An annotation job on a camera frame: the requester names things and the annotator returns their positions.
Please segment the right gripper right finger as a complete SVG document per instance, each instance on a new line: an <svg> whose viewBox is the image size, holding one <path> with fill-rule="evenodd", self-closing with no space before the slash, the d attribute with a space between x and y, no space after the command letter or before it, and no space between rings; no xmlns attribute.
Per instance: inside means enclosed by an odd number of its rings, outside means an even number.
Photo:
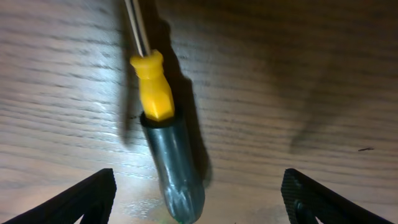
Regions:
<svg viewBox="0 0 398 224"><path fill-rule="evenodd" d="M281 194L291 224L392 224L296 169L286 169Z"/></svg>

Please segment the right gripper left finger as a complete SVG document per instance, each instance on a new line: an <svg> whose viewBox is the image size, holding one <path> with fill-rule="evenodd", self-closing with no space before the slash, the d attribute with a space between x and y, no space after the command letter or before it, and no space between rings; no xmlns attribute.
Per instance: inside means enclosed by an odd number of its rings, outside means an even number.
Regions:
<svg viewBox="0 0 398 224"><path fill-rule="evenodd" d="M4 224L107 224L116 190L113 170L101 169Z"/></svg>

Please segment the black yellow screwdriver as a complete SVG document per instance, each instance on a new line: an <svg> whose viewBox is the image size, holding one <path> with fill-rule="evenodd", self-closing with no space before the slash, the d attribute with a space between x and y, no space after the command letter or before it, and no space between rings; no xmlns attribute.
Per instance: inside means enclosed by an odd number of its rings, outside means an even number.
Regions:
<svg viewBox="0 0 398 224"><path fill-rule="evenodd" d="M130 64L138 77L143 112L141 126L159 175L160 191L170 215L195 223L205 203L203 182L195 168L182 110L174 103L164 73L164 57L147 38L139 1L125 1L137 55Z"/></svg>

